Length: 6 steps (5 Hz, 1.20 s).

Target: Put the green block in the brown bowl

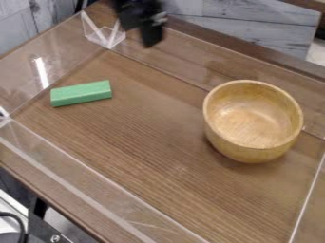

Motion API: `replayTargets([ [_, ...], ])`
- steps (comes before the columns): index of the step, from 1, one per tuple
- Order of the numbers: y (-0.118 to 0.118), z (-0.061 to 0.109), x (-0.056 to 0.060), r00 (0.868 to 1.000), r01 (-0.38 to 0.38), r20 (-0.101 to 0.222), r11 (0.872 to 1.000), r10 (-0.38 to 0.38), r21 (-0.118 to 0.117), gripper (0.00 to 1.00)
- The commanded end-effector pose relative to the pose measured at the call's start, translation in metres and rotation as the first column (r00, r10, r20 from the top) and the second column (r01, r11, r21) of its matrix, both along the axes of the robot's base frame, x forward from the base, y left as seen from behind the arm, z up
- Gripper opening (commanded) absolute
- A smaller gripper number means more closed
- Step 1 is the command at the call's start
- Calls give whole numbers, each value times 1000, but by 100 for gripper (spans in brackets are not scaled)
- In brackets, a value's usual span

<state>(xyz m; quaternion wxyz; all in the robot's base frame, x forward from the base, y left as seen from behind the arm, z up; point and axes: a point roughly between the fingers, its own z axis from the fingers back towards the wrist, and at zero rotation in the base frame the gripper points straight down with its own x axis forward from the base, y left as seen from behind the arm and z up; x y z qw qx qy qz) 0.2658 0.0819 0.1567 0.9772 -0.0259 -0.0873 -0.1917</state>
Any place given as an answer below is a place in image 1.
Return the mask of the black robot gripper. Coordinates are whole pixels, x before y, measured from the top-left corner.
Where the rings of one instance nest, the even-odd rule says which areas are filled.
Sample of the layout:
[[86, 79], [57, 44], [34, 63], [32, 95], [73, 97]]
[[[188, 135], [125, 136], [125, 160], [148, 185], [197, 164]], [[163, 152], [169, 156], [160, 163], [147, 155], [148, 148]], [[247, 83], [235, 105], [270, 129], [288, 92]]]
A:
[[[157, 22], [165, 17], [160, 0], [112, 0], [120, 25], [125, 31], [137, 28], [141, 21]], [[163, 40], [163, 26], [151, 22], [138, 27], [140, 39], [145, 48]]]

